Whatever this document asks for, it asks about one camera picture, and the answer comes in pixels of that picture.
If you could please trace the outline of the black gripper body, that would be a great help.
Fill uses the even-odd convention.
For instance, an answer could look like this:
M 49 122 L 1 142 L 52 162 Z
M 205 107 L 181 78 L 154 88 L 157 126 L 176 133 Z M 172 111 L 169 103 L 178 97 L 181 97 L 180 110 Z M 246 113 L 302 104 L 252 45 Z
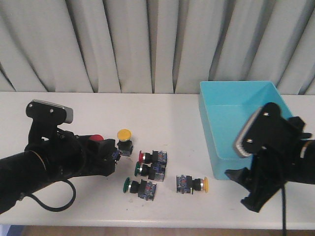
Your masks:
M 253 154 L 251 170 L 258 173 L 258 186 L 313 182 L 313 141 L 304 126 L 300 117 L 283 118 L 273 142 Z
M 86 143 L 91 135 L 75 135 L 66 130 L 31 130 L 24 175 L 32 181 L 54 182 L 78 175 L 87 162 Z

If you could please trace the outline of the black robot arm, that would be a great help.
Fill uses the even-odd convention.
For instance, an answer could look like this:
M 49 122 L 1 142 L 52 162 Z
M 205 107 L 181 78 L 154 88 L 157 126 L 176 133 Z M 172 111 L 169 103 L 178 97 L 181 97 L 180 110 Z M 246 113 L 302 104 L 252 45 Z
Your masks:
M 241 203 L 259 212 L 288 181 L 315 182 L 315 142 L 303 131 L 299 117 L 256 118 L 244 135 L 242 145 L 252 153 L 250 168 L 226 170 L 227 177 L 248 190 Z
M 0 161 L 0 211 L 4 213 L 24 197 L 35 200 L 42 208 L 60 212 L 76 198 L 73 177 L 109 176 L 114 173 L 120 152 L 114 139 L 100 135 L 75 135 L 58 130 L 55 137 L 27 145 L 25 151 Z M 44 204 L 35 192 L 55 182 L 70 185 L 73 196 L 60 207 Z

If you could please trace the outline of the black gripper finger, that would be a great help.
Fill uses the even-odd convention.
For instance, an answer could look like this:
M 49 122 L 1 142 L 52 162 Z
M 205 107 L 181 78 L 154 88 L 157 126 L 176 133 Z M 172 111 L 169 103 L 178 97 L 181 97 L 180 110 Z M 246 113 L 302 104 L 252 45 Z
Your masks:
M 88 161 L 92 160 L 116 160 L 116 147 L 114 139 L 95 141 L 88 139 L 85 144 Z
M 238 183 L 250 193 L 258 192 L 258 173 L 246 167 L 239 170 L 226 170 L 224 173 L 230 180 Z
M 116 161 L 101 160 L 89 163 L 83 169 L 83 176 L 109 176 L 114 173 Z
M 269 201 L 280 189 L 282 184 L 268 183 L 258 186 L 252 190 L 247 197 L 241 200 L 241 203 L 250 211 L 259 213 L 262 207 Z

